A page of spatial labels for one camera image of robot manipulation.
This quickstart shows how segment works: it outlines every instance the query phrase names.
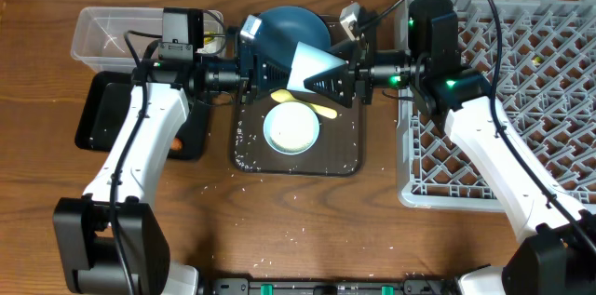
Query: robotic arm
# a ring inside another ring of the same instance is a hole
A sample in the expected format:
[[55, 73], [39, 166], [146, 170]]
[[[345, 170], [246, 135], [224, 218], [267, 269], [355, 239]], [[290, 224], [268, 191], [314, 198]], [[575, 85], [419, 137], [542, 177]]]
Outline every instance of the robotic arm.
[[[117, 219], [135, 293], [202, 292], [198, 271], [169, 261], [168, 243], [152, 212], [156, 185], [176, 132], [212, 93], [236, 91], [251, 103], [271, 92], [302, 84], [344, 106], [370, 104], [375, 87], [409, 87], [418, 110], [461, 147], [503, 205], [521, 247], [505, 269], [481, 269], [459, 279], [463, 294], [588, 294], [595, 291], [595, 259], [576, 235], [569, 218], [553, 208], [518, 159], [496, 133], [489, 105], [490, 85], [461, 64], [457, 17], [449, 0], [410, 4], [409, 50], [378, 51], [374, 14], [358, 4], [342, 12], [347, 39], [324, 52], [296, 43], [255, 16], [236, 36], [233, 59], [194, 54], [202, 47], [200, 10], [164, 10], [159, 60], [139, 64], [147, 83], [148, 109], [120, 174]], [[335, 57], [349, 52], [349, 60]], [[142, 89], [135, 86], [126, 121], [111, 153], [80, 199], [63, 198], [54, 226], [69, 290], [75, 293], [126, 293], [127, 278], [112, 238], [96, 235], [109, 224], [112, 173], [129, 139]], [[596, 238], [596, 219], [559, 188], [509, 123], [500, 103], [496, 114], [524, 162], [548, 187], [573, 220]], [[570, 275], [574, 265], [584, 274]]]

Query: yellow spoon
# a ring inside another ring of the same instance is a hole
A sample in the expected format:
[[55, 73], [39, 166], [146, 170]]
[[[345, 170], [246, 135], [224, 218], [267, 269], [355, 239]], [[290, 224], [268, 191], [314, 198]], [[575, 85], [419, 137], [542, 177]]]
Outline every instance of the yellow spoon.
[[337, 117], [337, 112], [334, 109], [324, 107], [324, 106], [318, 105], [318, 104], [313, 104], [313, 103], [297, 100], [286, 89], [280, 89], [280, 90], [274, 92], [273, 94], [271, 94], [271, 98], [273, 99], [273, 101], [276, 101], [279, 103], [285, 103], [285, 102], [289, 102], [289, 101], [299, 102], [299, 103], [305, 104], [307, 107], [312, 109], [312, 111], [314, 111], [315, 113], [325, 116], [327, 118], [334, 119], [335, 117]]

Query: transparent container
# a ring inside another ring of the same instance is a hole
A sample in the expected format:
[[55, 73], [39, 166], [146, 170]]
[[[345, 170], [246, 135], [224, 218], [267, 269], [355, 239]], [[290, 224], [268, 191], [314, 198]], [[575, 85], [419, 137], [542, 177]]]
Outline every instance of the transparent container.
[[[212, 10], [220, 20], [222, 13]], [[83, 61], [95, 72], [111, 71], [131, 73], [134, 59], [124, 41], [124, 32], [134, 30], [148, 34], [162, 34], [163, 9], [152, 7], [86, 7], [76, 23], [71, 56]], [[205, 14], [204, 31], [222, 34], [224, 29], [210, 15]], [[139, 57], [154, 39], [130, 36]], [[223, 38], [215, 38], [199, 52], [212, 53], [224, 44]]]

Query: wooden table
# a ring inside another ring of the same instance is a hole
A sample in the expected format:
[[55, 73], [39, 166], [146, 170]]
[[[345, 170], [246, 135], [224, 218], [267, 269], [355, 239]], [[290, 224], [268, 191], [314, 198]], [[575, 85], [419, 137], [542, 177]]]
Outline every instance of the wooden table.
[[[0, 293], [67, 292], [52, 211], [60, 197], [80, 196], [106, 157], [74, 144], [93, 77], [69, 54], [83, 7], [203, 7], [239, 25], [249, 13], [279, 5], [338, 14], [351, 1], [378, 10], [395, 0], [7, 0], [0, 26]], [[379, 32], [381, 48], [391, 48], [392, 21]], [[203, 157], [168, 161], [160, 179], [155, 212], [172, 258], [207, 277], [306, 280], [453, 276], [507, 263], [517, 244], [504, 214], [398, 201], [394, 119], [396, 103], [376, 96], [367, 108], [363, 168], [350, 178], [322, 179], [236, 171], [226, 154], [231, 110], [214, 110]]]

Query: dish rack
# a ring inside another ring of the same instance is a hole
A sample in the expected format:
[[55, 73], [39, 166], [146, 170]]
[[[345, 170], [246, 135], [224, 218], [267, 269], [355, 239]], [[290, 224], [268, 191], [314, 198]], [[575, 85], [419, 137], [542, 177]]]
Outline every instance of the dish rack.
[[[395, 18], [407, 48], [407, 5]], [[462, 62], [492, 81], [496, 28], [486, 0], [452, 0]], [[497, 96], [567, 193], [596, 212], [596, 0], [494, 0], [503, 31]], [[409, 89], [401, 96], [412, 96]], [[409, 101], [399, 105], [398, 188], [413, 208], [503, 211], [469, 158]]]

